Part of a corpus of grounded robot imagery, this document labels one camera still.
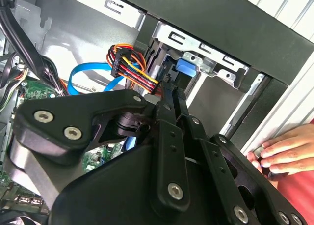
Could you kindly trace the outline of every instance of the screw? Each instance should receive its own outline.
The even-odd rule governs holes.
[[[224,139],[223,137],[219,137],[219,140],[221,140],[222,143],[227,143],[226,139]]]
[[[288,217],[283,213],[283,212],[279,212],[278,213],[280,218],[286,223],[286,224],[290,224],[290,221],[288,219]]]
[[[67,127],[64,129],[64,135],[70,140],[78,140],[81,138],[82,132],[76,127]]]
[[[243,222],[244,224],[247,224],[249,222],[249,217],[247,216],[246,212],[240,207],[236,206],[234,208],[234,212],[236,217]]]
[[[53,114],[48,111],[36,111],[34,118],[41,123],[49,123],[53,121]]]
[[[200,121],[197,118],[192,118],[193,122],[196,124],[200,124]]]
[[[164,106],[167,110],[169,110],[169,111],[171,110],[171,107],[170,107],[168,104],[164,104],[163,106]]]
[[[139,98],[138,96],[133,96],[133,99],[134,99],[135,101],[138,101],[138,102],[141,102],[141,101],[142,101],[142,99]]]
[[[291,215],[297,224],[302,225],[302,221],[300,220],[298,216],[296,216],[295,214],[291,214]]]
[[[168,193],[174,199],[181,200],[183,198],[183,191],[181,187],[174,182],[169,183]]]

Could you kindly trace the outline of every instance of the black wire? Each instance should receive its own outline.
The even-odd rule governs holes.
[[[14,80],[11,83],[8,84],[8,86],[6,87],[5,91],[4,91],[4,95],[2,100],[0,101],[0,108],[3,107],[3,105],[5,104],[6,100],[9,98],[9,94],[10,94],[10,90],[12,89],[12,87],[17,84],[19,82],[19,80]]]
[[[26,66],[39,78],[44,79],[45,64],[18,22],[15,20],[8,0],[0,0],[0,29]]]
[[[8,61],[6,62],[5,66],[4,66],[4,69],[3,69],[3,72],[2,72],[2,75],[0,78],[0,90],[3,89],[9,81],[10,72],[11,72],[11,68],[13,65],[14,57],[15,57],[15,52],[13,52],[10,55]]]

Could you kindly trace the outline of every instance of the metal frame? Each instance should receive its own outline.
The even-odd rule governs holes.
[[[314,50],[310,41],[247,0],[124,1],[285,84]]]
[[[261,146],[269,138],[275,137],[299,125],[309,123],[314,118],[314,53],[287,88],[280,100],[267,115],[255,133],[242,148],[247,154]]]

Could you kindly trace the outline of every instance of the mounting arm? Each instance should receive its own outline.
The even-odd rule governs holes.
[[[295,224],[303,217],[222,135],[209,139],[184,92],[161,82],[131,90],[34,100],[16,113],[5,170],[39,192],[49,225]],[[106,143],[136,147],[84,174]]]

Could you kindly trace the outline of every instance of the hand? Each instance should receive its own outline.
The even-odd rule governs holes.
[[[253,164],[255,168],[262,174],[262,167],[260,163],[257,161],[257,157],[254,153],[250,152],[247,154],[247,159]],[[278,186],[278,182],[269,181],[275,188]]]
[[[273,173],[314,170],[314,124],[297,127],[262,146],[261,165]]]

